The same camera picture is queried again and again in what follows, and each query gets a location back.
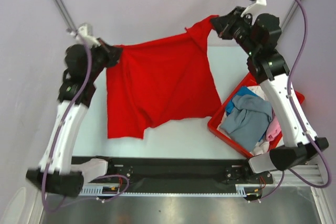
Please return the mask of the red t-shirt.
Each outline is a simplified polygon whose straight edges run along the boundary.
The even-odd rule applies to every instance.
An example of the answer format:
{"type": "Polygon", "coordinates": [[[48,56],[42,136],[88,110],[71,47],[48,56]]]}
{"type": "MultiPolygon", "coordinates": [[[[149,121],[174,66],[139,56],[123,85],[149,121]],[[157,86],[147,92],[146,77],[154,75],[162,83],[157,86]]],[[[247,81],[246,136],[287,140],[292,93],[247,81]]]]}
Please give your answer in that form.
{"type": "Polygon", "coordinates": [[[208,56],[207,17],[184,33],[121,46],[106,70],[107,137],[143,138],[170,120],[212,116],[221,105],[208,56]]]}

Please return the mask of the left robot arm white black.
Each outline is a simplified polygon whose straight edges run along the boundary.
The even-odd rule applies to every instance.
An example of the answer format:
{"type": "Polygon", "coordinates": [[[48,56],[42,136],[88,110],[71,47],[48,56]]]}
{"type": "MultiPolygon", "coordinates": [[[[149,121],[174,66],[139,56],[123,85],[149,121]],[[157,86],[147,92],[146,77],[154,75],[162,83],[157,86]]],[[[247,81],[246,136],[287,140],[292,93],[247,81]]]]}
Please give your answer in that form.
{"type": "Polygon", "coordinates": [[[47,149],[26,179],[45,193],[76,198],[83,186],[98,177],[105,182],[115,178],[116,169],[105,158],[94,157],[72,165],[72,153],[81,123],[96,91],[95,80],[105,68],[119,63],[122,48],[105,44],[75,44],[65,51],[66,69],[59,88],[57,116],[47,149]]]}

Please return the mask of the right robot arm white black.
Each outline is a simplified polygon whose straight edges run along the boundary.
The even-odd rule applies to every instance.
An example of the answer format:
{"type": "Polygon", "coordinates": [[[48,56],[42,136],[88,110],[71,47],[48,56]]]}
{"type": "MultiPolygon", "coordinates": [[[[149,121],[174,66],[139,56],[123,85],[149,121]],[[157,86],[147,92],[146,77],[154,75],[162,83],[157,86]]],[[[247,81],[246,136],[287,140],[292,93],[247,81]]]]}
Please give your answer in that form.
{"type": "Polygon", "coordinates": [[[281,35],[279,18],[260,14],[253,18],[236,7],[229,14],[211,19],[218,37],[235,40],[247,53],[247,67],[269,99],[280,123],[284,145],[252,157],[242,169],[243,179],[254,183],[262,172],[285,171],[321,154],[329,146],[317,136],[305,117],[289,81],[290,70],[276,50],[281,35]]]}

